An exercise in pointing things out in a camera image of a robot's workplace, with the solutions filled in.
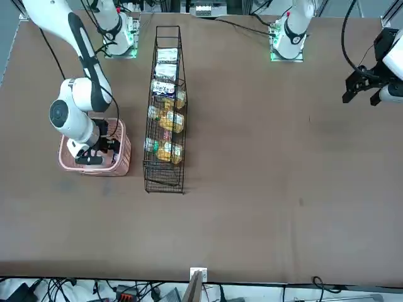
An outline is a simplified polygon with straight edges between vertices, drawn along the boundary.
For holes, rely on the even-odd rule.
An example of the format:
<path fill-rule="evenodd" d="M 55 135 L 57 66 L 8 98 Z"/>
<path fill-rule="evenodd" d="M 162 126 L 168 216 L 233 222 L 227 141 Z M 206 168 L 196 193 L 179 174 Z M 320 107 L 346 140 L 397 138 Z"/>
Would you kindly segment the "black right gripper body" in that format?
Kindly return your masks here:
<path fill-rule="evenodd" d="M 111 137 L 100 137 L 98 141 L 93 145 L 93 150 L 95 152 L 107 153 L 112 150 L 115 154 L 120 153 L 120 141 L 116 138 Z"/>

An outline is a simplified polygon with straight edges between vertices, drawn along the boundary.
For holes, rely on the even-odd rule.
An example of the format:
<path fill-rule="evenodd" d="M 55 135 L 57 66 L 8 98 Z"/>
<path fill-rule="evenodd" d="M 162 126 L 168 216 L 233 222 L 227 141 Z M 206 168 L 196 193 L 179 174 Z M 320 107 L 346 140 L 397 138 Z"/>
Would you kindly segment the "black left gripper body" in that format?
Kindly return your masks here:
<path fill-rule="evenodd" d="M 358 68 L 366 73 L 371 74 L 371 77 L 361 76 L 358 87 L 361 90 L 371 88 L 382 88 L 392 80 L 392 72 L 383 62 L 377 62 L 371 69 L 367 69 L 364 65 L 359 65 Z"/>

